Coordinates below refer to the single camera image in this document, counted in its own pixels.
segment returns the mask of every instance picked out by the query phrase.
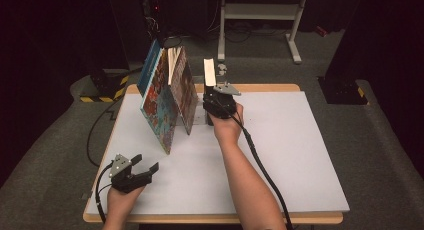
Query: person's left hand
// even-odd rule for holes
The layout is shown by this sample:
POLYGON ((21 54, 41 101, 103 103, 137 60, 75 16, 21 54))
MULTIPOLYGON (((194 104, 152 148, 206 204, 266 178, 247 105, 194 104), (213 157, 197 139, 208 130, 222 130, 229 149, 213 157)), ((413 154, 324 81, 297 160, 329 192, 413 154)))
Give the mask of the person's left hand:
POLYGON ((107 217, 103 229, 124 229, 127 217, 144 188, 126 194, 111 187, 107 194, 107 217))

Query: yellow and black striped tape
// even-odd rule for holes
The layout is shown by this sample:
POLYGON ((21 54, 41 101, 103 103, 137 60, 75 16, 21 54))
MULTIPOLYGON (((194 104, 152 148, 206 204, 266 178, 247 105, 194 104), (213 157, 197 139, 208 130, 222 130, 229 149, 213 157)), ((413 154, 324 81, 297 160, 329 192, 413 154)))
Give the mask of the yellow and black striped tape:
POLYGON ((365 92, 362 90, 362 88, 358 87, 358 93, 359 93, 359 97, 365 102, 367 102, 366 104, 369 105, 370 103, 368 102, 367 98, 365 97, 365 92))
POLYGON ((125 91, 125 85, 127 84, 129 76, 122 78, 119 89, 113 94, 113 96, 80 96, 82 102, 113 102, 121 98, 125 91))

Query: children's book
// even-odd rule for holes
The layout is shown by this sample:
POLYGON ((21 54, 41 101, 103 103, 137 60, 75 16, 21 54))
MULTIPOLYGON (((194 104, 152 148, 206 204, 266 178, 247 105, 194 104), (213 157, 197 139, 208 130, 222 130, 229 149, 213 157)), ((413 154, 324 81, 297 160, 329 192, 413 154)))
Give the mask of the children's book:
POLYGON ((187 134, 191 132, 197 93, 184 47, 158 50, 154 42, 147 58, 137 84, 142 95, 140 110, 170 154, 178 117, 187 134))
POLYGON ((171 59, 174 58, 176 60, 174 61, 175 64, 173 64, 172 72, 169 71, 170 76, 172 76, 169 86, 177 103, 187 134, 190 134, 198 101, 190 64, 184 47, 178 47, 176 50, 175 48, 170 48, 168 49, 168 54, 169 51, 176 53, 171 57, 171 59))

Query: hazard tape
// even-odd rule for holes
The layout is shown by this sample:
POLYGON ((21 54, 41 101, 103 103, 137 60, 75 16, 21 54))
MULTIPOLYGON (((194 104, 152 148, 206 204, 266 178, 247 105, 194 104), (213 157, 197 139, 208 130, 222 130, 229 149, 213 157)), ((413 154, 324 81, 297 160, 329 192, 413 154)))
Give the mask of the hazard tape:
POLYGON ((129 76, 122 78, 118 90, 112 96, 80 96, 81 102, 113 102, 117 101, 122 97, 125 91, 125 85, 127 84, 129 76))

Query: gray carpet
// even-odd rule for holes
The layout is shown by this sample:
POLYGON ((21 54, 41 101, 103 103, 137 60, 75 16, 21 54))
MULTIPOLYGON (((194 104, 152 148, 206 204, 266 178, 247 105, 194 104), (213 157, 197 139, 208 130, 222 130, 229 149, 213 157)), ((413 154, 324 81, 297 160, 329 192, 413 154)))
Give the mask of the gray carpet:
MULTIPOLYGON (((371 86, 358 81, 369 105, 325 102, 317 76, 325 74, 342 34, 322 38, 315 33, 298 33, 301 65, 293 64, 283 35, 251 36, 241 43, 227 41, 229 80, 295 83, 306 92, 351 208, 341 224, 318 225, 315 229, 424 229, 423 180, 400 146, 371 86)), ((244 36, 228 37, 240 40, 244 36)), ((182 43, 187 47, 193 74, 202 75, 203 58, 216 57, 217 41, 184 38, 182 43)), ((132 74, 128 84, 135 83, 138 75, 132 74)), ((0 229, 101 229, 100 224, 82 219, 85 194, 90 192, 97 172, 86 156, 86 141, 92 124, 110 103, 80 102, 79 94, 88 81, 87 76, 72 85, 72 106, 33 144, 1 188, 0 229)), ((119 105, 111 109, 115 116, 119 105)), ((110 115, 102 116, 91 135, 90 154, 98 163, 113 128, 110 115)), ((145 225, 142 229, 210 227, 145 225)), ((129 224, 127 229, 138 226, 129 224)))

